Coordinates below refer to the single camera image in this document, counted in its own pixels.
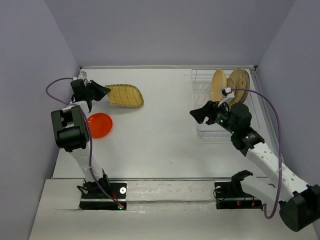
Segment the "peach round plate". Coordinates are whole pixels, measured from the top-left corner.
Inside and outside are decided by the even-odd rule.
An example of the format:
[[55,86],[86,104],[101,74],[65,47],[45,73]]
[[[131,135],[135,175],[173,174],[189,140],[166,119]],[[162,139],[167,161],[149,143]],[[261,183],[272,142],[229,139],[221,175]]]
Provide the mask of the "peach round plate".
[[227,77],[222,69],[217,69],[210,85],[210,100],[220,102],[223,99],[222,89],[227,86]]

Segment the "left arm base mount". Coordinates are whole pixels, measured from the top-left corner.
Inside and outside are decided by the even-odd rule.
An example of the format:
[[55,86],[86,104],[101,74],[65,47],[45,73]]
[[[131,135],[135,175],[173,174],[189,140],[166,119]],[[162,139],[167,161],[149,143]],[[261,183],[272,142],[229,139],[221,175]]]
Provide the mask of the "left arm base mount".
[[79,208],[81,210],[91,211],[125,211],[127,209],[127,182],[111,181],[110,190],[104,189],[111,197],[107,197],[99,188],[88,191],[83,185],[77,188],[81,192],[79,200]]

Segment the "small cream calligraphy plate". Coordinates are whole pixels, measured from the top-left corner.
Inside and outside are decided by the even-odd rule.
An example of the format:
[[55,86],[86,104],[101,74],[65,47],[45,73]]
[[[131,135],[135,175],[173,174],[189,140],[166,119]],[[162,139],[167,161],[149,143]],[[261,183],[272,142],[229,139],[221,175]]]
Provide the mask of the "small cream calligraphy plate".
[[240,87],[240,81],[238,78],[233,79],[229,77],[227,78],[226,82],[227,82],[227,87],[231,88],[232,90],[238,89]]

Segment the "beige bird-pattern plate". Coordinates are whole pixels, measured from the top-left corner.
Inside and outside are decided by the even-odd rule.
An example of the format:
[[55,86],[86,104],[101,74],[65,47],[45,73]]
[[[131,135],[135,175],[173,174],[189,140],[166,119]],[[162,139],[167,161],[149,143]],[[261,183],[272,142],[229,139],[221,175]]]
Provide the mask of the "beige bird-pattern plate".
[[[250,88],[250,77],[246,70],[237,68],[230,75],[229,78],[234,81],[235,87],[233,89],[249,89]],[[229,106],[232,106],[236,103],[243,103],[247,96],[248,91],[244,90],[235,90],[234,98],[229,103]]]

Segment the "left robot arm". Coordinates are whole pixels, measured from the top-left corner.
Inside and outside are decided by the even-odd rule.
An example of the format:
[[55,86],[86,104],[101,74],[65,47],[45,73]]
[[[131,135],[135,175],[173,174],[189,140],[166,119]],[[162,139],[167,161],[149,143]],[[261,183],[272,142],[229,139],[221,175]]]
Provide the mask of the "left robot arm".
[[101,198],[115,199],[110,196],[111,184],[104,169],[93,157],[93,137],[89,121],[81,107],[87,105],[92,110],[92,101],[102,100],[111,90],[93,80],[64,77],[53,81],[71,80],[73,91],[71,102],[63,109],[52,111],[51,122],[56,145],[64,149],[77,162],[84,174],[85,182],[78,189],[83,194],[97,194]]

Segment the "green bamboo-pattern tray plate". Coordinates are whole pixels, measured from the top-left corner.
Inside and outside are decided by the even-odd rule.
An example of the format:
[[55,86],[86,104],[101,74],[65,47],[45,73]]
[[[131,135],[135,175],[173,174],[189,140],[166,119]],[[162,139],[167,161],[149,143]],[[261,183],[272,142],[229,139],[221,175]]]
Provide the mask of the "green bamboo-pattern tray plate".
[[134,85],[109,84],[105,87],[110,89],[107,96],[111,105],[127,108],[140,108],[144,105],[143,95]]

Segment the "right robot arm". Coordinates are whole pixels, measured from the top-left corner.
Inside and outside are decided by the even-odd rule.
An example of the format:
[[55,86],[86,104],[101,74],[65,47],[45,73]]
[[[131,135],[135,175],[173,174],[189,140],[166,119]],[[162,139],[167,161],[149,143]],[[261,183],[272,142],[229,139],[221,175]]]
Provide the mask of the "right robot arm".
[[236,103],[225,107],[210,100],[203,107],[189,113],[198,124],[218,124],[230,132],[233,146],[271,182],[260,182],[253,175],[234,180],[230,183],[230,190],[235,196],[248,193],[266,205],[279,207],[281,220],[294,232],[319,220],[319,185],[308,184],[282,163],[251,127],[252,115],[245,104]]

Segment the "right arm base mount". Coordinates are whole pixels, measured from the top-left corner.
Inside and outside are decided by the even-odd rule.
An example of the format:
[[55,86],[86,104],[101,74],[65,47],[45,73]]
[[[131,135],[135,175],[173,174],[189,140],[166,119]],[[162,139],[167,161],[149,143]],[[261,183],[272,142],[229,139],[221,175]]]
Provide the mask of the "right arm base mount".
[[242,189],[242,181],[252,176],[248,170],[242,170],[234,174],[229,181],[218,181],[214,183],[213,197],[216,200],[218,210],[236,209],[263,209],[259,199],[245,193]]

